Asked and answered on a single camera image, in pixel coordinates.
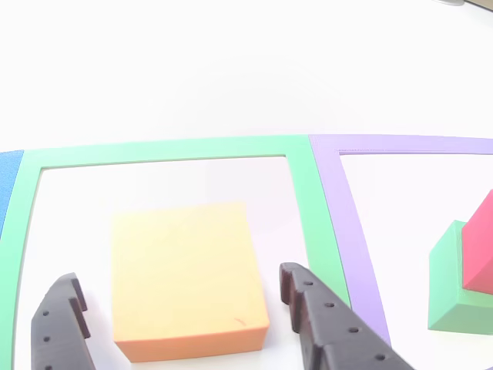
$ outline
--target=yellow sponge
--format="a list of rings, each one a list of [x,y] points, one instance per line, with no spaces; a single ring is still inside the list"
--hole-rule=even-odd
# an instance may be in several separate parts
[[[238,203],[116,217],[113,337],[131,362],[262,348],[269,318],[246,218]]]

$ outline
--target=blue foam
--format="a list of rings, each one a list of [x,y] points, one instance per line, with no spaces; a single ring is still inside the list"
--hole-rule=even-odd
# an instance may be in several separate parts
[[[0,237],[24,150],[0,153]]]

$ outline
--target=white surface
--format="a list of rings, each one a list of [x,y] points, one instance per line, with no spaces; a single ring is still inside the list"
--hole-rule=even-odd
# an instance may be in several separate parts
[[[0,5],[0,151],[274,133],[493,137],[493,12],[432,0]]]
[[[285,158],[198,160],[46,170],[32,215],[20,290],[15,369],[30,368],[30,324],[45,292],[61,274],[76,272],[88,301],[87,340],[98,370],[130,370],[112,343],[110,222],[120,211],[196,204],[246,203],[263,281],[270,330],[264,350],[132,370],[301,370],[299,335],[280,301],[279,264],[307,266],[300,215]]]
[[[493,337],[427,330],[428,254],[493,189],[493,156],[343,156],[393,348],[418,370],[485,370]]]

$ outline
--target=orange foam block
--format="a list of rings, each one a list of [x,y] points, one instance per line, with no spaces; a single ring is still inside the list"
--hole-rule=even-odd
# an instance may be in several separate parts
[[[121,214],[113,337],[131,362],[260,350],[269,318],[241,204]]]
[[[463,288],[493,294],[493,190],[462,229]]]

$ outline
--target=small red mark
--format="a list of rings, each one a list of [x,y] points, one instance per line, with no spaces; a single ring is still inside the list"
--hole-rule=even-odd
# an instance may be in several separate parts
[[[241,325],[247,326],[247,324],[245,324],[245,321],[243,321],[241,318],[234,318],[234,319],[238,321]]]

